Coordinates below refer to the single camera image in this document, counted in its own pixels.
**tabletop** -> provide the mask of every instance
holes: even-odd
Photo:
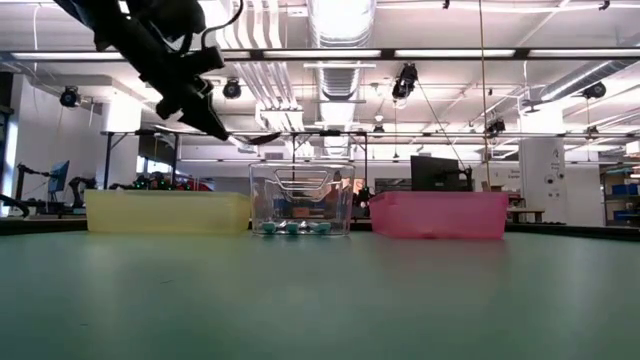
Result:
[[[2,359],[633,359],[640,246],[0,237]]]

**computer monitor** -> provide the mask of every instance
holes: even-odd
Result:
[[[457,160],[411,157],[412,191],[461,191]]]
[[[64,191],[64,186],[67,183],[67,173],[69,172],[69,161],[61,162],[53,165],[49,174],[49,194],[55,194],[59,191]]]

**desk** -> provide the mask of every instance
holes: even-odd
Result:
[[[522,214],[534,214],[535,222],[536,223],[541,223],[542,222],[542,214],[544,213],[544,210],[542,210],[542,209],[528,209],[528,208],[509,208],[509,209],[507,209],[507,212],[513,215],[513,223],[514,224],[519,224],[520,223],[520,215],[522,215]]]
[[[1,357],[640,358],[640,244],[504,238],[0,237]]]

